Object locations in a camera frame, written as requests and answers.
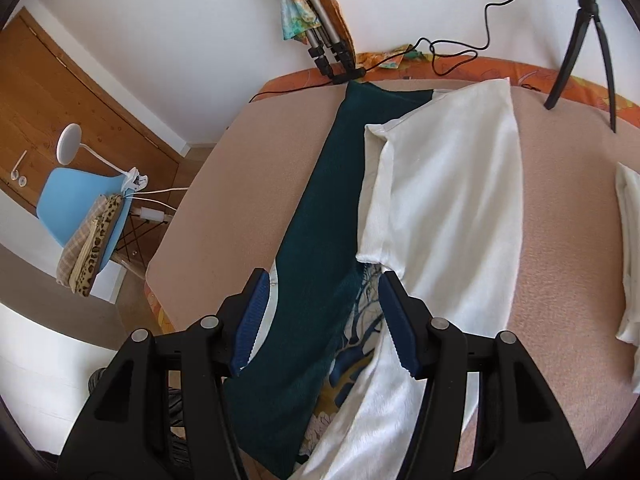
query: wooden door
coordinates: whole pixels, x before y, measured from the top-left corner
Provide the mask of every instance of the wooden door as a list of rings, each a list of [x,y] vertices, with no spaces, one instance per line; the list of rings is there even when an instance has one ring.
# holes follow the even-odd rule
[[[50,38],[48,45],[38,38],[36,25],[28,23],[31,20],[22,11],[0,33],[0,179],[4,188],[9,187],[33,212],[49,173],[58,166],[58,137],[69,123],[80,124],[82,142],[116,166],[125,171],[136,167],[146,174],[147,190],[171,187],[178,168],[176,157],[150,141],[149,132],[133,127],[122,110],[118,113],[105,104],[104,92],[100,98],[94,92],[95,83],[92,91],[73,74],[52,53]],[[27,186],[21,188],[10,179],[10,172],[24,150],[27,154],[18,171],[27,178]],[[69,167],[117,174],[82,149]],[[153,198],[166,201],[167,196]]]

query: chair seat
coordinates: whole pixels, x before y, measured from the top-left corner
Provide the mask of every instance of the chair seat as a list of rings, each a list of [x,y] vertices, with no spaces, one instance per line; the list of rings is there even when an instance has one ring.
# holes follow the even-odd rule
[[[71,168],[56,168],[45,185],[36,215],[54,239],[64,247],[100,195],[120,194],[125,176],[101,176]],[[126,198],[104,249],[100,270],[109,261],[124,229],[132,198]]]

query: dark green garment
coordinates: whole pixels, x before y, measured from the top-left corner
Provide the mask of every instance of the dark green garment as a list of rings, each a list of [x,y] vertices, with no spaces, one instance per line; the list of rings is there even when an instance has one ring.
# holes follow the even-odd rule
[[[239,377],[225,381],[239,446],[279,478],[293,471],[362,284],[355,255],[364,126],[402,117],[432,93],[348,84],[276,256],[278,306],[269,335]]]

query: black tripod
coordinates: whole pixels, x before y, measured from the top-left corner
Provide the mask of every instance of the black tripod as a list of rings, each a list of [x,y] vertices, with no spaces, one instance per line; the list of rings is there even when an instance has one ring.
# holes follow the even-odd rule
[[[569,41],[569,47],[564,55],[564,61],[558,74],[558,78],[554,83],[554,87],[551,89],[548,99],[545,103],[545,108],[551,110],[558,99],[566,82],[574,69],[575,61],[578,59],[580,49],[584,43],[584,37],[587,33],[587,28],[591,19],[596,25],[596,31],[598,32],[598,39],[600,40],[600,48],[602,50],[602,57],[604,58],[604,70],[607,75],[607,86],[609,87],[609,113],[611,129],[616,131],[616,89],[613,81],[613,65],[611,63],[611,53],[609,51],[609,42],[607,41],[607,35],[604,32],[604,27],[600,21],[600,14],[598,12],[598,4],[596,0],[578,0],[578,14],[575,17],[574,31]]]

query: silver screw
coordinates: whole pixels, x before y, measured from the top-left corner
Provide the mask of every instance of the silver screw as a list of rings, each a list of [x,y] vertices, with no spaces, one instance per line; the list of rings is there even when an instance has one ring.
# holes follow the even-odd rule
[[[149,332],[147,332],[144,328],[139,328],[135,330],[133,334],[131,334],[131,338],[136,343],[140,343],[140,342],[143,342],[148,335],[149,335]]]
[[[446,330],[447,328],[449,328],[449,321],[447,321],[443,317],[434,317],[431,320],[431,326],[433,326],[436,330]]]
[[[500,332],[500,339],[502,339],[503,342],[507,343],[507,345],[512,345],[518,340],[516,335],[513,332],[509,332],[508,330]]]
[[[218,318],[216,316],[203,317],[200,321],[200,326],[203,328],[215,328],[218,326]]]

